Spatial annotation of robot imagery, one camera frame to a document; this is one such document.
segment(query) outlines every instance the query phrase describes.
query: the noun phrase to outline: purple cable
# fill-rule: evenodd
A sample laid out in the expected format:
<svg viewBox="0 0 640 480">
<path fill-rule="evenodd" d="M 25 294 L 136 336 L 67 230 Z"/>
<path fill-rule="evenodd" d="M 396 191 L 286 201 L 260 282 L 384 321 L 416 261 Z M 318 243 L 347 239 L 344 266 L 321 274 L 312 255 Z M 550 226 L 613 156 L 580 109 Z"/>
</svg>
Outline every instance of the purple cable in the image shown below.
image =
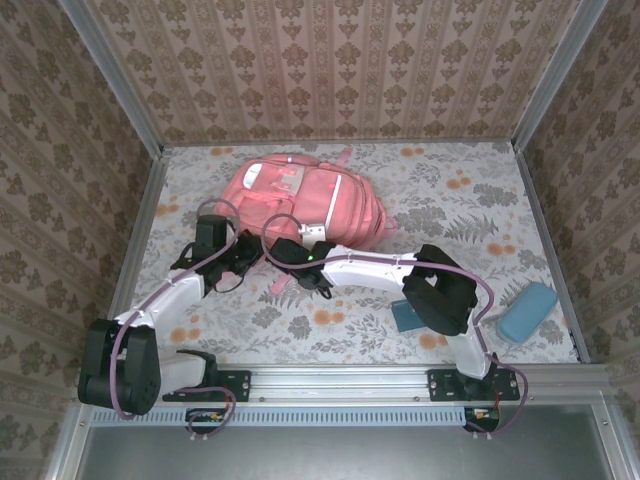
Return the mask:
<svg viewBox="0 0 640 480">
<path fill-rule="evenodd" d="M 240 212 L 238 212 L 238 209 L 231 202 L 228 202 L 227 200 L 224 200 L 222 198 L 210 198 L 209 200 L 204 201 L 198 207 L 198 210 L 197 210 L 198 215 L 202 211 L 202 207 L 215 202 L 222 202 L 225 205 L 227 205 L 229 208 L 231 208 L 234 215 L 237 217 L 238 223 L 239 223 Z M 120 327 L 120 331 L 118 332 L 118 335 L 116 335 L 116 339 L 113 343 L 113 349 L 111 350 L 111 360 L 109 362 L 109 395 L 111 396 L 111 405 L 113 406 L 113 409 L 121 419 L 132 420 L 133 418 L 135 418 L 135 415 L 125 413 L 122 410 L 122 408 L 120 407 L 120 402 L 118 401 L 118 393 L 116 390 L 116 371 L 117 371 L 117 365 L 118 365 L 118 354 L 120 353 L 120 346 L 122 345 L 122 340 L 124 339 L 124 335 L 127 329 L 131 326 L 131 324 L 134 321 L 140 318 L 141 313 L 144 314 L 144 311 L 147 310 L 149 307 L 151 307 L 151 305 L 153 305 L 153 302 L 155 302 L 164 292 L 166 292 L 169 288 L 171 288 L 171 286 L 174 283 L 179 282 L 180 280 L 184 279 L 191 273 L 198 270 L 200 267 L 203 267 L 209 262 L 212 262 L 213 260 L 218 258 L 220 255 L 224 254 L 227 250 L 229 250 L 238 239 L 239 230 L 240 230 L 239 228 L 236 228 L 233 232 L 233 237 L 231 238 L 231 241 L 228 242 L 224 247 L 222 247 L 216 253 L 214 253 L 210 257 L 205 258 L 204 260 L 197 263 L 190 269 L 185 270 L 184 272 L 176 275 L 171 279 L 171 282 L 166 282 L 165 284 L 163 284 L 158 290 L 156 290 L 152 295 L 150 295 L 149 298 L 147 298 L 147 300 L 145 300 L 144 303 L 142 303 L 136 309 L 136 311 L 133 314 L 131 314 L 129 319 L 126 322 L 124 322 L 124 324 L 122 324 L 122 327 Z"/>
<path fill-rule="evenodd" d="M 207 433 L 206 435 L 202 435 L 200 433 L 196 433 L 196 432 L 193 431 L 193 421 L 197 417 L 201 417 L 203 415 L 209 415 L 209 414 L 211 414 L 211 412 L 196 412 L 196 413 L 192 414 L 189 417 L 189 423 L 187 424 L 187 430 L 189 431 L 189 433 L 191 435 L 194 436 L 194 438 L 203 438 L 205 436 L 213 437 L 215 435 L 218 435 L 218 434 L 220 434 L 220 432 L 222 432 L 222 430 L 224 430 L 224 428 L 227 426 L 227 424 L 233 419 L 233 415 L 234 415 L 234 413 L 236 411 L 237 400 L 236 400 L 235 394 L 231 390 L 229 390 L 228 388 L 225 388 L 225 387 L 181 388 L 180 390 L 177 390 L 177 391 L 179 393 L 222 392 L 222 393 L 228 395 L 229 397 L 231 397 L 231 410 L 229 410 L 229 412 L 227 412 L 227 416 L 224 418 L 224 420 L 222 420 L 222 422 L 220 422 L 220 425 L 218 425 L 216 427 L 216 429 L 211 433 Z"/>
<path fill-rule="evenodd" d="M 511 418 L 511 420 L 509 420 L 509 422 L 495 430 L 492 434 L 496 435 L 499 434 L 501 432 L 503 432 L 504 430 L 506 430 L 509 426 L 511 426 L 514 422 L 515 419 L 518 418 L 518 416 L 521 413 L 522 408 L 524 407 L 524 404 L 527 400 L 527 394 L 529 392 L 529 382 L 527 381 L 527 377 L 524 375 L 524 373 L 522 373 L 521 370 L 517 369 L 516 367 L 513 367 L 511 365 L 506 365 L 502 362 L 500 362 L 499 360 L 493 358 L 493 355 L 491 355 L 488 351 L 487 348 L 487 343 L 484 340 L 484 336 L 482 335 L 482 332 L 480 331 L 480 320 L 489 312 L 489 310 L 491 310 L 491 307 L 493 306 L 493 302 L 495 299 L 493 290 L 491 289 L 491 287 L 489 286 L 489 284 L 487 282 L 485 282 L 482 278 L 480 278 L 479 276 L 471 273 L 471 272 L 467 272 L 466 270 L 462 269 L 462 268 L 458 268 L 458 267 L 452 267 L 450 265 L 443 265 L 440 263 L 430 263 L 430 262 L 421 262 L 418 260 L 391 260 L 391 259 L 387 259 L 387 258 L 375 258 L 375 257 L 368 257 L 365 255 L 338 255 L 336 257 L 331 257 L 331 258 L 326 258 L 326 259 L 322 259 L 322 260 L 315 260 L 313 262 L 308 262 L 308 263 L 303 263 L 300 265 L 293 265 L 293 264 L 287 264 L 287 263 L 283 263 L 279 260 L 277 260 L 276 258 L 274 258 L 271 253 L 269 252 L 269 248 L 267 247 L 267 242 L 266 242 L 266 233 L 267 233 L 267 227 L 269 226 L 269 224 L 273 221 L 276 220 L 277 218 L 288 218 L 289 220 L 293 221 L 298 228 L 302 228 L 302 224 L 298 221 L 297 218 L 295 218 L 293 215 L 290 215 L 288 213 L 278 213 L 276 215 L 273 215 L 272 217 L 270 217 L 269 219 L 267 219 L 267 221 L 264 223 L 264 226 L 262 227 L 262 234 L 260 235 L 260 242 L 262 244 L 262 250 L 264 250 L 264 253 L 266 255 L 266 257 L 269 259 L 269 261 L 271 263 L 273 263 L 274 265 L 281 267 L 281 268 L 286 268 L 288 270 L 300 270 L 303 268 L 309 268 L 309 267 L 316 267 L 319 265 L 324 265 L 326 263 L 330 263 L 330 262 L 337 262 L 340 260 L 358 260 L 358 261 L 362 261 L 362 262 L 370 262 L 370 263 L 380 263 L 380 264 L 386 264 L 386 265 L 401 265 L 401 266 L 415 266 L 415 267 L 423 267 L 423 268 L 430 268 L 433 270 L 442 270 L 445 272 L 451 272 L 451 273 L 457 273 L 458 275 L 462 275 L 464 277 L 467 277 L 473 281 L 475 281 L 476 283 L 478 283 L 480 286 L 482 286 L 482 288 L 484 288 L 487 292 L 487 295 L 489 296 L 488 300 L 487 300 L 487 304 L 484 306 L 484 308 L 480 311 L 480 313 L 478 313 L 478 315 L 476 315 L 476 317 L 473 319 L 473 328 L 476 332 L 476 335 L 478 337 L 478 341 L 480 342 L 480 346 L 482 348 L 482 351 L 484 352 L 485 356 L 491 360 L 493 363 L 495 363 L 498 366 L 501 366 L 503 368 L 507 368 L 515 373 L 517 373 L 518 375 L 520 375 L 522 377 L 522 381 L 523 381 L 523 395 L 520 399 L 520 404 L 518 405 L 518 410 L 516 411 L 516 413 L 514 414 L 513 418 Z M 473 425 L 475 428 L 480 429 L 480 431 L 482 431 L 482 429 L 480 427 L 478 427 L 477 425 Z"/>
</svg>

